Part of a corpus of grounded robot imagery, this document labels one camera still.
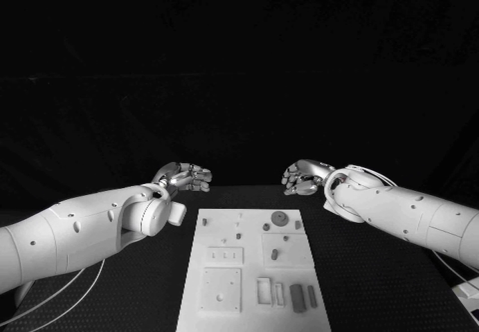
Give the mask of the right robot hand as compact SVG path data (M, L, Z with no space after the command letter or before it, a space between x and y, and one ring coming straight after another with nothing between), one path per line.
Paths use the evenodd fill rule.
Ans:
M311 159L298 160L286 169L282 184L286 186L285 194L309 196L325 186L334 166Z

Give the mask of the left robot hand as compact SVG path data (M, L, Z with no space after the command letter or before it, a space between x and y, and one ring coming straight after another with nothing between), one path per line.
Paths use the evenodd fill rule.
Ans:
M175 196L181 191L208 192L213 172L192 163L168 163L155 174L152 183Z

